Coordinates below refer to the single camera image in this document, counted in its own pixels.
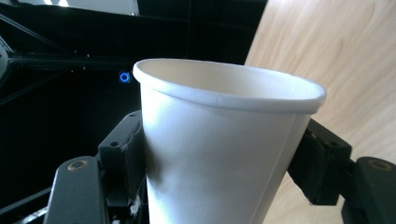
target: light wood surface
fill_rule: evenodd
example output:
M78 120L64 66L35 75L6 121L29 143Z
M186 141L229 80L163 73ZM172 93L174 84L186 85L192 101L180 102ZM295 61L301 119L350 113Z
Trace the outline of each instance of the light wood surface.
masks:
M328 98L313 118L353 160L396 163L396 1L269 0L246 65L321 84ZM342 203L309 205L286 175L264 223L342 223Z

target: blue light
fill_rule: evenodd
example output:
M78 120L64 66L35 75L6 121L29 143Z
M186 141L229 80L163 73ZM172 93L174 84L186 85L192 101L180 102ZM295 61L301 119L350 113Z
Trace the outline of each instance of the blue light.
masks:
M128 72L120 73L120 82L121 83L129 83L131 81L131 75Z

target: white paper cup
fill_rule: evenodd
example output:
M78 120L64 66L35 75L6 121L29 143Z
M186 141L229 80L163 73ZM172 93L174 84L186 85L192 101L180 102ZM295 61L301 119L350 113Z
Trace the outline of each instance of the white paper cup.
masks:
M326 91L242 65L152 59L141 84L151 224L262 223Z

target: wooden table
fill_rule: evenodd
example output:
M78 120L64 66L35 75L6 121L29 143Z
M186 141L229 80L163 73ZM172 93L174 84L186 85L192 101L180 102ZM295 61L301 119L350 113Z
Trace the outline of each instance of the wooden table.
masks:
M396 1L269 0L246 65L321 84L328 98L313 118L353 160L396 163ZM342 203L309 205L286 175L264 223L342 223Z

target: cup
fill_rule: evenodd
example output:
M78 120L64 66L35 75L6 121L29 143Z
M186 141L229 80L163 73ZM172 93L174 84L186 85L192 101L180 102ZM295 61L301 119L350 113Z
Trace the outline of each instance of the cup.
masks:
M243 65L150 59L140 82L151 224L262 224L326 91Z

